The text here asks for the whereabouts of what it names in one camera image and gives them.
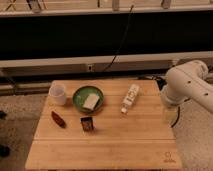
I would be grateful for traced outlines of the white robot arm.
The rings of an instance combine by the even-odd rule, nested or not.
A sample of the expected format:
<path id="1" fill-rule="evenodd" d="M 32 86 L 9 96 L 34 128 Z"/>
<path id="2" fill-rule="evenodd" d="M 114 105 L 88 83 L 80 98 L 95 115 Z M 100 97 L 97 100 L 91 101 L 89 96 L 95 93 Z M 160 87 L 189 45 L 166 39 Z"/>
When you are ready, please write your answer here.
<path id="1" fill-rule="evenodd" d="M 208 67 L 201 60 L 193 60 L 170 68 L 166 75 L 166 84 L 160 91 L 164 104 L 164 121 L 173 126 L 180 116 L 180 104 L 185 98 L 197 102 L 213 114 L 213 86 L 205 81 Z"/>

